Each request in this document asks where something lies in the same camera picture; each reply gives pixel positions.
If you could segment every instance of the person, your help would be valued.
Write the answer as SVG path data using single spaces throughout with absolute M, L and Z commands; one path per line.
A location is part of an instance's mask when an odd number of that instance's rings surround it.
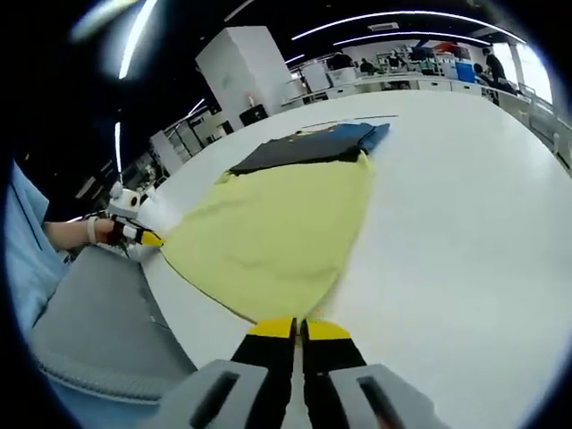
M 499 78 L 506 79 L 504 74 L 504 68 L 502 67 L 501 61 L 496 57 L 495 54 L 491 53 L 491 49 L 488 47 L 483 48 L 483 54 L 486 58 L 486 65 L 489 67 L 489 71 L 492 75 L 492 79 L 495 82 L 499 81 Z
M 475 72 L 475 78 L 477 83 L 481 85 L 485 85 L 491 88 L 500 89 L 501 91 L 508 92 L 513 96 L 519 94 L 519 91 L 512 88 L 509 82 L 504 78 L 498 78 L 497 80 L 491 79 L 489 76 L 486 75 L 484 72 L 483 66 L 479 63 L 473 64 L 473 71 Z
M 365 58 L 362 58 L 361 59 L 361 65 L 359 66 L 359 70 L 362 73 L 374 74 L 375 67 L 373 64 L 369 63 Z
M 342 52 L 336 54 L 326 62 L 328 69 L 331 71 L 353 67 L 353 60 L 349 55 Z
M 387 63 L 390 65 L 392 69 L 397 67 L 402 67 L 405 65 L 405 61 L 403 61 L 403 58 L 401 58 L 397 54 L 397 51 L 395 49 L 393 49 L 391 51 L 390 56 L 387 57 Z
M 48 204 L 47 198 L 13 162 L 4 202 L 4 266 L 16 321 L 26 342 L 69 271 L 57 250 L 114 239 L 111 219 L 95 220 L 93 229 L 88 221 L 46 222 Z M 133 427 L 156 410 L 152 406 L 100 399 L 51 379 L 49 384 L 82 427 L 90 429 Z

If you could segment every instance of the tabletop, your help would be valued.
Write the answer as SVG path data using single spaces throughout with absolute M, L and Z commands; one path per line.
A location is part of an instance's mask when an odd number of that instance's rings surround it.
M 518 427 L 558 380 L 570 347 L 572 180 L 489 101 L 403 90 L 271 116 L 191 158 L 146 201 L 141 220 L 167 231 L 259 144 L 347 121 L 391 130 L 371 155 L 374 186 L 346 273 L 319 316 L 348 329 L 366 362 L 431 398 L 451 427 Z M 250 324 L 159 253 L 143 268 L 195 364 L 230 358 Z

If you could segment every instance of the white wall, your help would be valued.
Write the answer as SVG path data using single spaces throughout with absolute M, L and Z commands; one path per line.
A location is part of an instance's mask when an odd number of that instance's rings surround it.
M 239 114 L 248 110 L 247 92 L 255 91 L 256 81 L 228 29 L 221 31 L 197 56 L 198 68 L 232 128 L 243 127 Z
M 249 109 L 248 95 L 268 114 L 281 111 L 291 76 L 266 27 L 224 29 L 196 60 L 233 129 L 243 127 L 239 115 Z
M 471 55 L 471 63 L 479 63 L 486 70 L 486 58 L 484 57 L 483 49 L 481 47 L 466 45 L 464 43 L 459 43 L 459 45 L 468 49 L 468 53 Z
M 164 132 L 159 131 L 157 134 L 152 136 L 151 144 L 159 156 L 161 164 L 163 164 L 163 167 L 167 172 L 169 172 L 169 174 L 173 174 L 182 167 L 182 160 L 175 152 L 175 149 L 171 145 L 167 136 L 164 135 Z
M 284 84 L 292 79 L 284 58 L 267 27 L 232 27 L 232 40 L 255 78 L 257 90 L 269 115 L 282 110 Z

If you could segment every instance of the yellow shirt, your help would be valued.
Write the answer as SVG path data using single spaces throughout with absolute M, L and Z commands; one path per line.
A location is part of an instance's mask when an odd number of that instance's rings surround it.
M 303 318 L 340 277 L 366 211 L 367 156 L 225 173 L 162 247 L 182 277 L 248 320 Z

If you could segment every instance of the white cabinet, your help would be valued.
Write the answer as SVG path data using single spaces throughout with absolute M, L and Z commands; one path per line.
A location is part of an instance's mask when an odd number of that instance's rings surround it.
M 481 96 L 481 87 L 475 85 L 474 83 L 466 82 L 451 82 L 451 89 L 455 92 L 464 92 L 465 94 L 473 94 L 474 96 Z
M 419 89 L 431 91 L 450 91 L 450 82 L 448 80 L 419 80 Z

